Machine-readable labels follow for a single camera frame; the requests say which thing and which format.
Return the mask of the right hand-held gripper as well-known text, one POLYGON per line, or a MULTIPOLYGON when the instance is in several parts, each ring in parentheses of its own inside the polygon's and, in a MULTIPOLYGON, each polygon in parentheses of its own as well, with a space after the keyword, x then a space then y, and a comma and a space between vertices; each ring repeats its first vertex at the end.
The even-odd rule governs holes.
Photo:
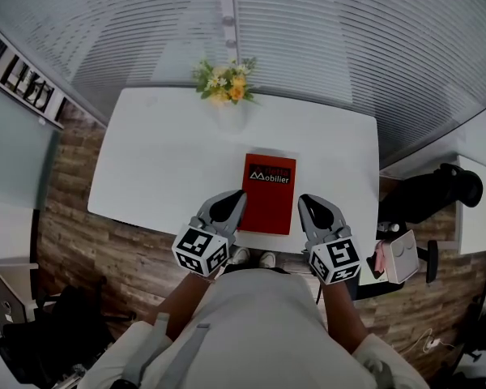
POLYGON ((313 194, 300 196, 298 210, 308 240, 308 264, 315 276, 323 284, 355 277, 360 271, 360 252, 341 210, 313 194))

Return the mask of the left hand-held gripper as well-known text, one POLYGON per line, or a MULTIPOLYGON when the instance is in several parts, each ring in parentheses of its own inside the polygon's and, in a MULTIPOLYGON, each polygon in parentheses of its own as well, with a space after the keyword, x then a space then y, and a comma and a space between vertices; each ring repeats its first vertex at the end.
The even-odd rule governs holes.
POLYGON ((247 194, 243 190, 225 191, 206 200, 197 215, 182 225, 173 242, 177 264, 209 277, 226 263, 246 204, 247 194))

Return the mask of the red book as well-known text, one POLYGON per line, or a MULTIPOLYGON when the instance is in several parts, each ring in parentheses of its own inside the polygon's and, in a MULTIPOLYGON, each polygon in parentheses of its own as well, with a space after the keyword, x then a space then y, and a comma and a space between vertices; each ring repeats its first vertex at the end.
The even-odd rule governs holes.
POLYGON ((247 154, 242 181, 242 190, 247 194, 247 204, 239 230, 288 235, 295 178, 294 159, 247 154))

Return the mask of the person's right forearm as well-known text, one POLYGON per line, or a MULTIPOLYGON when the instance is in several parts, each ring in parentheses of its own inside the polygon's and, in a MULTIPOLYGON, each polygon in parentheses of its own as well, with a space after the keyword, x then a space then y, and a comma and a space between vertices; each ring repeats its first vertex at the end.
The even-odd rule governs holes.
POLYGON ((344 282, 322 284, 329 336, 353 354, 369 335, 344 282))

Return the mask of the person's left forearm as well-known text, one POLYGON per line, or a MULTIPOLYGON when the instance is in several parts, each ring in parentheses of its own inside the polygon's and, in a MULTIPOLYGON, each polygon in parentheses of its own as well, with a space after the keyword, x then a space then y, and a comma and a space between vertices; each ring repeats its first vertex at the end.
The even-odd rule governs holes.
POLYGON ((158 314, 168 314, 165 335, 171 341, 175 341, 192 319, 212 282, 212 278, 198 276, 194 273, 188 274, 143 321, 154 324, 158 314))

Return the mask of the black phone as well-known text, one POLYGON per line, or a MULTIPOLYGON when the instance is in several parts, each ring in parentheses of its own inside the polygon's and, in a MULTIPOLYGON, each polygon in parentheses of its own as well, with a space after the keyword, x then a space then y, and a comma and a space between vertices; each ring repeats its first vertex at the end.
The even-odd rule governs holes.
POLYGON ((368 257, 366 259, 366 262, 372 272, 372 275, 373 275, 373 278, 375 280, 377 280, 378 278, 380 278, 384 271, 385 271, 385 268, 384 268, 384 263, 383 263, 383 259, 382 258, 378 258, 378 256, 376 254, 368 257))

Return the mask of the pink cloth item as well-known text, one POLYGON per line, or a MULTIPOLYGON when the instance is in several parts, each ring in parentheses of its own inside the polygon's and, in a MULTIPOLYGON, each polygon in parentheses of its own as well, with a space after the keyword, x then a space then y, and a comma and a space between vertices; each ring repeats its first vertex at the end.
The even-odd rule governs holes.
POLYGON ((384 252, 385 244, 386 243, 384 241, 379 241, 375 247, 376 260, 374 270, 380 273, 383 273, 386 269, 386 256, 384 252))

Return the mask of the white flat box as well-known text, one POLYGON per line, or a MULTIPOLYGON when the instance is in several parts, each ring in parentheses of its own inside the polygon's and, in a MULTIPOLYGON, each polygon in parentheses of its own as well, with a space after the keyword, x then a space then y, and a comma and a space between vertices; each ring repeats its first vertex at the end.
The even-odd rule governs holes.
POLYGON ((376 278, 368 265, 361 266, 359 286, 380 284, 387 281, 388 278, 385 272, 383 272, 378 278, 376 278))

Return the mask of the white vase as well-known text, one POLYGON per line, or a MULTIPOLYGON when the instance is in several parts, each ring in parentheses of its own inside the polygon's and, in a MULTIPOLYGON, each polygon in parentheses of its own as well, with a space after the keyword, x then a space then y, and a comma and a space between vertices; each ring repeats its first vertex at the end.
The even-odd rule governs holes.
POLYGON ((219 128, 229 134, 239 134, 245 129, 252 103, 239 100, 236 104, 231 101, 218 101, 214 104, 215 120, 219 128))

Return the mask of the black office chair with headrest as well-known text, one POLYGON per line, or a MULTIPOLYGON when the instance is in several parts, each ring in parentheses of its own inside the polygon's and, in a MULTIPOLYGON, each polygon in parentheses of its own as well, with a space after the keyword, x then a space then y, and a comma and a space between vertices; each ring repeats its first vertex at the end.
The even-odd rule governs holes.
MULTIPOLYGON (((377 218, 379 241, 396 239, 409 231, 407 224, 419 224, 455 202, 475 207, 483 194, 480 177, 458 165, 443 163, 434 170, 401 181, 380 202, 377 218), (395 232, 391 225, 397 225, 395 232)), ((427 248, 417 246, 419 261, 425 261, 426 283, 432 283, 437 276, 439 248, 436 240, 428 240, 427 248)), ((402 284, 389 281, 380 284, 359 286, 359 280, 349 280, 347 289, 352 300, 363 300, 393 293, 403 288, 402 284)))

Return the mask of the person's white shirt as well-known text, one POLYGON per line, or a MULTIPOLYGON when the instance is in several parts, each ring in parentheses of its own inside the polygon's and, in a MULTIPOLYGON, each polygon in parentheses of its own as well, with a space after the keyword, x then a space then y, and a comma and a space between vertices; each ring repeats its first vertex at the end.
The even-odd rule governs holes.
POLYGON ((336 343, 298 275, 229 265, 175 341, 168 319, 132 324, 78 389, 429 389, 371 332, 353 354, 336 343))

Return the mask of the yellow and green flower bouquet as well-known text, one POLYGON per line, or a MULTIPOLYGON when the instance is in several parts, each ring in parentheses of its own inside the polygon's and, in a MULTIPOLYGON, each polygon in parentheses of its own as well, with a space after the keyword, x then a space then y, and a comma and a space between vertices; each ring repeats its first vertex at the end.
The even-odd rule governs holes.
POLYGON ((214 105, 238 105, 243 101, 254 102, 249 76, 257 65, 256 58, 244 59, 241 63, 232 60, 227 66, 212 66, 202 60, 193 70, 196 92, 202 100, 214 105))

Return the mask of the white side desk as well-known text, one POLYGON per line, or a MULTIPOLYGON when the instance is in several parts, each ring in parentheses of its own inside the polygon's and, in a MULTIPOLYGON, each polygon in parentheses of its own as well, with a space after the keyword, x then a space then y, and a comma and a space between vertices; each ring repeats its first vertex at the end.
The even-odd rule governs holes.
POLYGON ((483 183, 481 200, 475 207, 462 203, 456 205, 455 236, 460 254, 473 254, 486 251, 486 166, 464 156, 457 157, 457 164, 472 171, 483 183))

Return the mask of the grey cabinet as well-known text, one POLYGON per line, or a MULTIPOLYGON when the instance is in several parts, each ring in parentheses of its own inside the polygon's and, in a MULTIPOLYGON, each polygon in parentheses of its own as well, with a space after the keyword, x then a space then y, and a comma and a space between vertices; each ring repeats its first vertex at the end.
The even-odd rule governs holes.
POLYGON ((0 333, 7 324, 35 320, 32 279, 39 265, 28 257, 0 259, 0 333))

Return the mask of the black stair railing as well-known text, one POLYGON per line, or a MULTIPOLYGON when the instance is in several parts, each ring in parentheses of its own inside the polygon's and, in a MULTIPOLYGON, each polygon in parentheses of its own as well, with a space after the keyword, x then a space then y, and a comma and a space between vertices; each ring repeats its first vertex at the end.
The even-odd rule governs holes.
POLYGON ((58 125, 65 96, 0 37, 0 88, 41 116, 58 125))

